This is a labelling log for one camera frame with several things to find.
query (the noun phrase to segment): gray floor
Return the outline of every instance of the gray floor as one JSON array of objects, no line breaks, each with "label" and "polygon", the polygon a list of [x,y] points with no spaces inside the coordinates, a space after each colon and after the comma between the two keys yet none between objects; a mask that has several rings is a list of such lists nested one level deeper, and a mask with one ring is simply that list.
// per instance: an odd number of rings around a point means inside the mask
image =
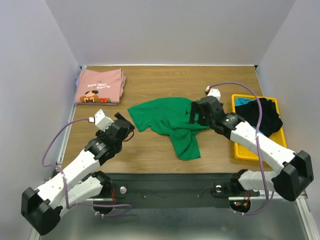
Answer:
[{"label": "gray floor", "polygon": [[[264,200],[253,200],[252,210]],[[76,206],[41,240],[306,240],[296,202],[274,199],[257,215],[241,216],[228,209],[132,209],[125,216],[95,216]]]}]

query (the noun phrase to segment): black cloth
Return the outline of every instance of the black cloth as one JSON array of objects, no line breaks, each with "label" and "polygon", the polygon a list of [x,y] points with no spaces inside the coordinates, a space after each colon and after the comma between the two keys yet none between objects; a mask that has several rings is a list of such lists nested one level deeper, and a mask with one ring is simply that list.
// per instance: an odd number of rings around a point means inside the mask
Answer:
[{"label": "black cloth", "polygon": [[[260,125],[260,131],[267,137],[271,134],[278,132],[283,122],[279,118],[279,114],[276,110],[276,104],[265,98],[260,98],[262,106],[262,122]],[[251,126],[256,127],[259,118],[259,108],[257,100],[250,101],[245,105],[235,107],[235,112],[243,117]]]}]

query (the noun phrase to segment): crumpled green fabric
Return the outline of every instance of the crumpled green fabric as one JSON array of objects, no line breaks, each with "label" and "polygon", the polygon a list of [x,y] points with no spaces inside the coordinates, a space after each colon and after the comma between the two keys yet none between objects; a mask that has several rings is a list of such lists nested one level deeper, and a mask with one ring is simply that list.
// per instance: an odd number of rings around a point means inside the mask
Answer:
[{"label": "crumpled green fabric", "polygon": [[191,103],[184,97],[165,97],[133,106],[128,112],[140,132],[151,128],[169,135],[177,157],[192,160],[201,157],[196,134],[209,127],[189,124]]}]

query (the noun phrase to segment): white wall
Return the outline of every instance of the white wall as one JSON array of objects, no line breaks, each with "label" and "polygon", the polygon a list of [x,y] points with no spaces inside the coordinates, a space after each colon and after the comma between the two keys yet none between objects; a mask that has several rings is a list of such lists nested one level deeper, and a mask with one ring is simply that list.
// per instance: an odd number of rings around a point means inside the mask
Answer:
[{"label": "white wall", "polygon": [[265,96],[278,99],[288,147],[312,158],[308,205],[320,231],[320,1],[297,0],[257,73]]},{"label": "white wall", "polygon": [[80,65],[257,65],[295,0],[46,0]]},{"label": "white wall", "polygon": [[79,67],[44,1],[1,1],[0,23],[0,239],[25,240],[21,194],[52,173],[41,157],[67,122]]}]

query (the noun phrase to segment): bolt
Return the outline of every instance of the bolt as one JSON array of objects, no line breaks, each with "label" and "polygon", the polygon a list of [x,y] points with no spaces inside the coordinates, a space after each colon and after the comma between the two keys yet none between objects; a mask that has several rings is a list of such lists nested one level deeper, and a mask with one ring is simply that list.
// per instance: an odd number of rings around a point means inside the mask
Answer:
[{"label": "bolt", "polygon": [[125,186],[120,187],[120,193],[125,194],[127,192],[127,188]]},{"label": "bolt", "polygon": [[222,187],[221,187],[221,185],[215,186],[215,191],[216,191],[218,194],[221,193],[221,192],[222,192]]}]

